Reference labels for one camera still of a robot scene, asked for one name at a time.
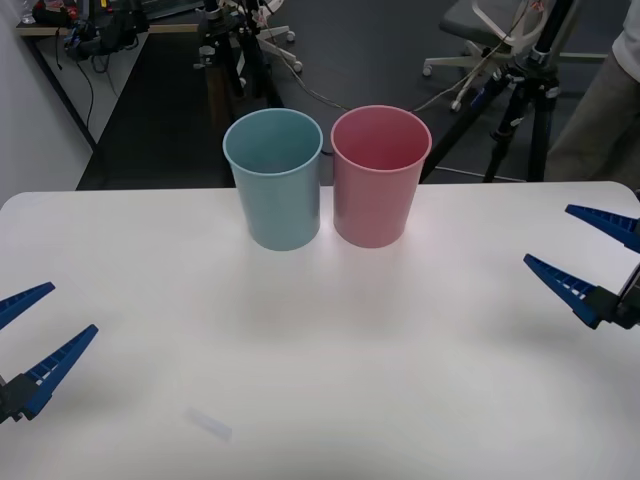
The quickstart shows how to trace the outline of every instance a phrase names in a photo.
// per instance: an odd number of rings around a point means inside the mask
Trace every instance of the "metal stand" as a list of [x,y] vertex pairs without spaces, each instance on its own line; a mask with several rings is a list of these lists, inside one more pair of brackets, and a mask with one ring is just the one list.
[[[198,25],[201,38],[200,63],[195,68],[204,68],[207,78],[209,109],[216,141],[222,152],[222,140],[227,129],[235,121],[234,99],[241,99],[244,94],[244,80],[240,78],[236,66],[236,58],[231,47],[231,35],[238,41],[245,63],[252,77],[253,96],[264,96],[267,106],[282,108],[284,103],[278,94],[269,67],[256,34],[259,29],[252,18],[244,17],[241,22],[237,15],[231,15],[220,8],[216,0],[205,0],[203,19]],[[224,175],[229,186],[235,186],[229,165]]]
[[29,52],[31,52],[31,55],[33,56],[36,63],[38,64],[38,67],[40,67],[40,70],[42,70],[42,73],[44,73],[44,76],[47,78],[48,82],[53,87],[53,90],[58,95],[58,98],[60,98],[60,100],[62,101],[64,108],[67,109],[67,112],[69,112],[69,115],[71,115],[73,122],[76,124],[76,126],[80,130],[80,133],[82,133],[82,136],[89,144],[89,147],[91,147],[91,151],[102,170],[103,177],[104,177],[103,183],[106,183],[108,179],[108,173],[107,173],[104,157],[102,156],[100,147],[98,146],[96,141],[93,139],[91,132],[87,128],[87,125],[85,125],[84,120],[76,110],[76,107],[74,107],[73,103],[71,103],[71,99],[69,99],[67,92],[64,91],[64,88],[62,88],[62,85],[60,85],[58,78],[51,71],[49,64],[42,56],[42,52],[36,45],[38,37],[25,36],[25,37],[22,37],[22,39],[24,40],[25,45],[29,49]]
[[568,36],[566,25],[572,24],[576,12],[574,0],[559,0],[556,3],[536,46],[528,57],[521,63],[514,60],[498,68],[460,119],[435,146],[422,170],[420,183],[436,169],[469,127],[511,83],[515,84],[515,90],[498,129],[491,134],[497,143],[492,150],[491,162],[483,182],[492,182],[496,177],[498,168],[506,157],[516,130],[531,103],[535,108],[535,117],[527,181],[544,180],[551,121],[560,93],[553,52],[564,45]]

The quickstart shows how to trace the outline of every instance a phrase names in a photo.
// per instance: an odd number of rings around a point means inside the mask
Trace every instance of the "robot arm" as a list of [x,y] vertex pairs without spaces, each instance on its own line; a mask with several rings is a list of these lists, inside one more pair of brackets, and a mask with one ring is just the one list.
[[[639,219],[577,205],[569,205],[566,212],[622,242],[630,250],[640,253]],[[527,254],[524,262],[588,327],[595,330],[603,320],[625,329],[640,323],[640,265],[616,295],[532,255]]]
[[[52,283],[45,283],[0,300],[0,330],[54,289]],[[9,382],[0,377],[0,423],[8,418],[13,418],[16,422],[22,416],[28,420],[35,418],[96,333],[96,326],[89,325],[25,373],[19,374]]]

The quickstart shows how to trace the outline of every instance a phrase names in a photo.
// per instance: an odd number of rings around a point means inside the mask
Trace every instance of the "small white object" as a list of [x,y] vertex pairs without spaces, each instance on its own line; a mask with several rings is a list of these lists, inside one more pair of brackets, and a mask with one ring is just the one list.
[[209,433],[213,433],[220,440],[227,443],[231,441],[231,435],[233,431],[231,430],[231,427],[225,425],[224,423],[211,418],[209,415],[206,415],[201,411],[196,410],[195,408],[187,409],[185,415],[194,424],[205,429]]

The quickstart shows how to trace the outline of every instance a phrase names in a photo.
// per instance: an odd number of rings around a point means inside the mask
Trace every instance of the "cable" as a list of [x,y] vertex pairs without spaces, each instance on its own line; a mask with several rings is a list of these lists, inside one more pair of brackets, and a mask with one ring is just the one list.
[[464,84],[469,78],[474,76],[478,71],[480,71],[481,69],[484,69],[485,64],[491,59],[493,54],[496,53],[498,51],[498,49],[500,47],[502,47],[502,45],[504,45],[504,42],[506,41],[507,37],[509,35],[511,35],[513,30],[520,24],[520,22],[522,21],[522,19],[525,16],[525,14],[527,13],[527,10],[528,10],[528,8],[526,8],[526,7],[522,9],[522,13],[520,14],[520,17],[511,26],[511,29],[504,35],[504,37],[502,37],[502,39],[500,40],[500,43],[498,43],[498,45],[493,50],[491,50],[488,53],[488,55],[486,57],[484,57],[462,80],[460,80],[459,82],[455,83],[453,86],[447,88],[446,90],[443,90],[442,92],[438,93],[434,97],[431,97],[429,100],[427,100],[422,105],[419,105],[417,107],[411,108],[409,111],[412,112],[412,113],[418,113],[418,112],[421,112],[421,111],[425,110],[429,105],[431,105],[433,102],[438,100],[440,97],[442,97],[443,95],[446,95],[449,92],[454,91],[460,85]]
[[[423,110],[425,110],[427,107],[429,107],[433,102],[435,102],[436,100],[438,100],[440,97],[442,97],[443,95],[446,95],[449,92],[452,92],[454,90],[456,90],[460,85],[464,84],[469,78],[471,78],[472,76],[474,76],[478,71],[480,71],[481,69],[484,69],[484,66],[486,65],[486,63],[491,59],[491,57],[498,51],[498,49],[500,49],[500,47],[502,47],[507,39],[507,37],[509,37],[509,35],[511,35],[511,33],[513,33],[513,30],[520,24],[520,22],[522,21],[522,19],[524,18],[524,16],[527,13],[527,8],[524,8],[522,10],[522,13],[520,14],[520,17],[518,17],[518,19],[516,20],[516,22],[511,26],[511,29],[505,34],[504,37],[502,37],[502,39],[500,40],[500,42],[498,43],[498,45],[491,50],[487,56],[485,56],[472,70],[471,72],[469,72],[462,80],[460,80],[459,82],[455,83],[454,85],[452,85],[451,87],[447,88],[446,90],[443,90],[442,92],[438,93],[437,95],[435,95],[434,97],[431,97],[429,100],[427,100],[426,102],[419,104],[416,107],[410,108],[409,111],[412,113],[418,113],[421,112]],[[320,102],[329,105],[330,107],[333,108],[339,108],[340,110],[344,110],[344,111],[349,111],[352,110],[352,108],[350,107],[345,107],[344,105],[340,105],[338,102],[334,102],[333,100],[325,97],[324,95],[319,94],[318,92],[316,92],[315,90],[312,90],[311,88],[307,87],[307,85],[304,83],[304,81],[300,78],[300,76],[296,73],[296,71],[291,67],[291,65],[289,65],[289,62],[287,62],[286,58],[284,58],[284,55],[282,55],[282,52],[280,51],[280,49],[278,48],[278,43],[277,40],[275,38],[275,36],[273,35],[273,33],[271,32],[271,28],[269,27],[269,24],[267,22],[267,19],[264,18],[262,19],[264,22],[264,25],[267,29],[267,31],[269,32],[269,35],[271,36],[271,40],[274,44],[274,46],[276,47],[278,54],[280,56],[280,58],[282,59],[282,62],[285,64],[285,66],[289,69],[289,71],[291,71],[291,74],[293,75],[293,77],[296,79],[296,82],[298,82],[298,85],[300,85],[300,87],[310,96],[312,96],[313,98],[315,98],[316,100],[319,100]]]
[[78,67],[78,70],[80,70],[80,72],[82,72],[82,75],[84,75],[84,78],[87,79],[87,83],[89,84],[89,90],[91,90],[91,103],[89,104],[89,113],[87,114],[87,129],[89,128],[89,120],[91,119],[91,112],[93,111],[93,85],[91,84],[91,80],[89,80],[89,77],[87,76],[87,74],[84,72],[84,70],[82,69],[82,67],[80,66],[80,64],[78,62],[76,62],[76,66]]
[[273,33],[271,32],[271,28],[269,27],[269,24],[267,23],[267,19],[264,18],[262,19],[264,21],[264,25],[267,28],[267,31],[269,32],[269,35],[271,36],[271,41],[273,42],[274,46],[276,47],[276,50],[278,52],[278,55],[280,56],[280,58],[282,59],[282,62],[285,64],[285,66],[289,69],[289,71],[291,72],[291,74],[293,75],[293,78],[296,79],[296,82],[298,82],[298,85],[300,85],[300,87],[307,92],[309,95],[311,95],[313,98],[315,98],[316,100],[324,103],[325,105],[329,105],[330,107],[333,108],[339,108],[340,110],[344,110],[345,112],[348,112],[349,110],[353,110],[350,107],[345,107],[344,105],[340,105],[338,102],[334,102],[333,100],[328,99],[327,97],[325,97],[324,95],[319,94],[318,92],[316,92],[315,90],[307,87],[307,85],[302,81],[302,79],[300,78],[300,76],[296,73],[296,71],[293,69],[293,67],[291,65],[289,65],[289,62],[287,62],[287,59],[284,58],[284,55],[282,54],[282,52],[280,51],[280,48],[278,47],[278,42],[276,41],[276,38],[274,37]]

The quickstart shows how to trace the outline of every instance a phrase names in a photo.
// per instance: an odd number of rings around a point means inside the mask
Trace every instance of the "black floor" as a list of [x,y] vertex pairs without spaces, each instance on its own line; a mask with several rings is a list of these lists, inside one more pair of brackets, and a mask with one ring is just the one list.
[[[347,106],[387,104],[408,108],[460,79],[451,67],[435,67],[422,77],[425,57],[457,55],[463,41],[438,29],[453,0],[287,0],[271,26],[290,25],[297,33],[290,46],[304,63],[309,87]],[[566,51],[606,53],[622,29],[629,6],[611,0],[607,8],[585,0],[585,8]],[[229,185],[220,147],[212,134],[202,70],[194,70],[195,34],[150,35],[100,139],[105,165],[92,159],[79,190],[201,188]],[[273,78],[288,108],[318,121],[328,134],[341,111],[308,96],[289,71],[273,58]],[[597,71],[593,65],[561,65],[563,95],[558,101],[552,138],[575,109]],[[453,96],[438,100],[419,116],[437,142],[456,119]],[[497,101],[443,161],[446,167],[483,172],[489,160],[491,129],[507,98]],[[260,103],[248,104],[258,108]],[[524,178],[531,119],[525,120],[499,174]],[[479,179],[436,171],[433,183]],[[323,183],[331,183],[331,159],[323,158]]]

